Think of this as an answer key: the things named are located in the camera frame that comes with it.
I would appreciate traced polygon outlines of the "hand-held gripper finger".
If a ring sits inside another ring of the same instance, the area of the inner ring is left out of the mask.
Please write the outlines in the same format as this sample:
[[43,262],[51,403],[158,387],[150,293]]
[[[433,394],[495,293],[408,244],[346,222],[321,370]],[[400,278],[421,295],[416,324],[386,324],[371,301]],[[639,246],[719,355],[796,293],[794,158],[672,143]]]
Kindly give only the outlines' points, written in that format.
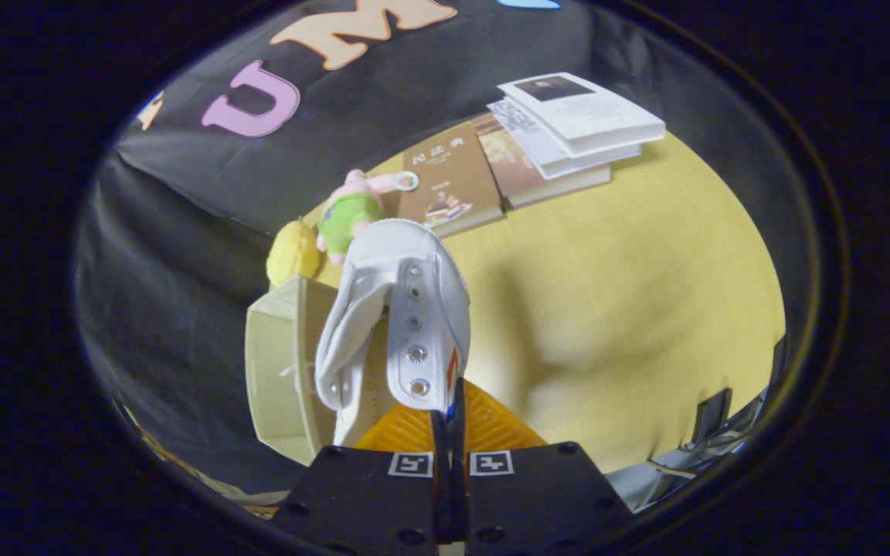
[[452,507],[467,555],[582,555],[632,524],[578,442],[542,439],[470,381],[458,402]]
[[442,416],[400,405],[353,446],[322,447],[271,524],[301,554],[438,554],[451,534]]

